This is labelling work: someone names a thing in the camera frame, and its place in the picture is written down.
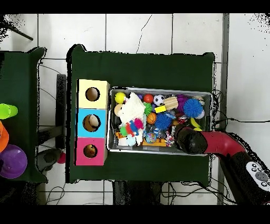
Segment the round hole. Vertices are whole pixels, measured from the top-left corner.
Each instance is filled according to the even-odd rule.
[[[88,132],[95,132],[100,127],[100,119],[97,115],[94,114],[87,115],[84,118],[82,125]]]
[[[92,145],[92,144],[87,145],[87,146],[84,147],[84,149],[83,149],[83,154],[84,154],[87,158],[94,158],[94,157],[96,157],[97,153],[98,153],[97,147],[95,147],[95,146]]]
[[[89,101],[97,101],[99,99],[100,92],[97,88],[91,87],[87,89],[85,96]]]

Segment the dark green tablecloth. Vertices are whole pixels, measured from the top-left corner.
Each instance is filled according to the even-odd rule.
[[[28,53],[0,51],[0,103],[14,105],[18,114],[2,120],[9,133],[9,144],[19,146],[26,154],[25,172],[16,179],[46,182],[36,168],[37,143],[37,64],[45,53],[35,48]]]
[[[76,80],[106,80],[111,87],[138,87],[189,91],[212,91],[213,53],[204,55],[123,54],[86,52],[74,45],[67,53],[68,83],[71,89],[70,136],[75,136]],[[109,152],[104,166],[74,166],[74,137],[70,138],[70,167],[67,181],[80,180],[144,180],[200,181],[208,184],[209,157]]]

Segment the blue box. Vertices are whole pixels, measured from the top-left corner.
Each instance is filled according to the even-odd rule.
[[[83,120],[87,115],[96,115],[99,118],[100,126],[94,132],[88,132],[83,127]],[[78,113],[78,137],[105,138],[107,126],[107,110],[103,109],[82,109]]]

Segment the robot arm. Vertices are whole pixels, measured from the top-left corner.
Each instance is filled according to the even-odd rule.
[[[188,154],[215,154],[237,204],[269,204],[270,179],[233,137],[223,132],[198,132],[178,125],[177,147]]]

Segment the soccer ball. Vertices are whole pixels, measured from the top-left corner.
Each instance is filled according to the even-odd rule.
[[[165,97],[163,95],[156,95],[154,97],[154,104],[156,104],[158,107],[162,106],[164,104]]]

